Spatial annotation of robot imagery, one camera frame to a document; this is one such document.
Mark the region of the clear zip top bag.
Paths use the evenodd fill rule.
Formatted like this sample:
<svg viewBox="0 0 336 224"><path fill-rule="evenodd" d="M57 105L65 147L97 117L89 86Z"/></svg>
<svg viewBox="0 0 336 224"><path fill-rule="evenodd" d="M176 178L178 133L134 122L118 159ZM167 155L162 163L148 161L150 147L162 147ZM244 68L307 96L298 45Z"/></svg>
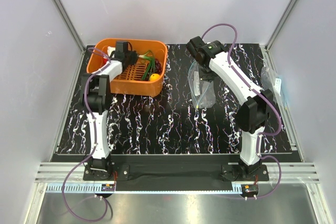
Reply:
<svg viewBox="0 0 336 224"><path fill-rule="evenodd" d="M201 69L195 60L188 70L188 84L195 109L208 109L216 103L214 83L201 79Z"/></svg>

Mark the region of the green spring onion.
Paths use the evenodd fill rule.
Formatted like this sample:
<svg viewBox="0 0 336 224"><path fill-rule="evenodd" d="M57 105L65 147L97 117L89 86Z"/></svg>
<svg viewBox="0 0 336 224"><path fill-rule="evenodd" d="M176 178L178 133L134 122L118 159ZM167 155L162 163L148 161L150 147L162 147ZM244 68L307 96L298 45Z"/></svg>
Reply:
<svg viewBox="0 0 336 224"><path fill-rule="evenodd" d="M155 73L155 57L153 52L148 50L145 54L138 55L134 79L136 81L149 81L153 73Z"/></svg>

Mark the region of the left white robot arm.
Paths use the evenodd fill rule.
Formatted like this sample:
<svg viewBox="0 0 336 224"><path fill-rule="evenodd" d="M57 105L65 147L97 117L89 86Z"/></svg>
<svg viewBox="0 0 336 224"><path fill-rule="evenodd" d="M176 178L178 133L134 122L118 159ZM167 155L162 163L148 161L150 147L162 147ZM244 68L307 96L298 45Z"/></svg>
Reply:
<svg viewBox="0 0 336 224"><path fill-rule="evenodd" d="M108 180L113 176L113 165L107 140L107 115L111 104L110 82L137 62L134 50L110 49L104 53L98 48L88 49L101 56L105 64L93 73L82 76L81 101L90 127L90 153L83 161L85 174Z"/></svg>

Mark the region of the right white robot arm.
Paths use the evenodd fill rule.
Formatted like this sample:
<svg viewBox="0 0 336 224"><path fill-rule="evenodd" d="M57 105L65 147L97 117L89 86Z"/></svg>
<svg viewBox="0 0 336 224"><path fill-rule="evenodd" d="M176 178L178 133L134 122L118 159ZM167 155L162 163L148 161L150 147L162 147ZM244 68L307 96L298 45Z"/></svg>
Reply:
<svg viewBox="0 0 336 224"><path fill-rule="evenodd" d="M224 45L218 40L205 43L196 38L195 59L206 73L219 76L234 93L240 107L235 115L235 123L241 129L242 149L236 173L250 180L256 176L261 166L261 138L266 122L273 108L272 92L263 90L251 81L224 52Z"/></svg>

